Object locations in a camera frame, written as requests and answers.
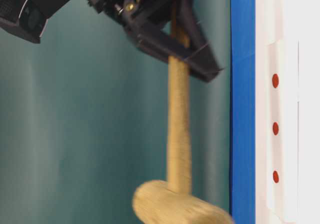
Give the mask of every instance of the blue tape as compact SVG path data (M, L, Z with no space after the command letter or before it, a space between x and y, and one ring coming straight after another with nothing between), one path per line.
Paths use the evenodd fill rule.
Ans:
M231 0L231 213L255 223L255 1Z

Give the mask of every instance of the wooden handle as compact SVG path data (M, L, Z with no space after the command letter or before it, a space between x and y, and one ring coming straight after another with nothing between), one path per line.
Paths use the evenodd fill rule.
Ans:
M171 36L186 48L190 40L177 24L176 7L172 10ZM168 78L168 141L167 180L168 189L180 193L191 193L191 147L189 134L189 67L175 57L169 57Z

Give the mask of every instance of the wooden mallet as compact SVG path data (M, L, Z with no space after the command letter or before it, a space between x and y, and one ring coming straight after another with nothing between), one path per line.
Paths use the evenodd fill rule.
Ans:
M172 11L171 36L190 45ZM233 223L227 212L191 196L191 147L189 134L189 68L169 58L169 114L167 182L155 180L141 185L134 194L133 208L145 224Z

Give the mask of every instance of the screw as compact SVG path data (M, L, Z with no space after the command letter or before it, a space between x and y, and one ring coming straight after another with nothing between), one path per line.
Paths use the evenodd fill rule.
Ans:
M134 9L134 7L135 7L135 5L134 4L128 4L127 6L126 6L126 10L128 11L128 12L130 12L130 11L132 11L133 9Z

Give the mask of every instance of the green wall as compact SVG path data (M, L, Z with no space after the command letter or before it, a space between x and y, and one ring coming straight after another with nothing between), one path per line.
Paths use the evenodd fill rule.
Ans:
M195 0L225 70L191 79L193 193L228 210L230 0ZM165 179L167 65L72 0L41 45L0 31L0 223L140 223L134 190Z

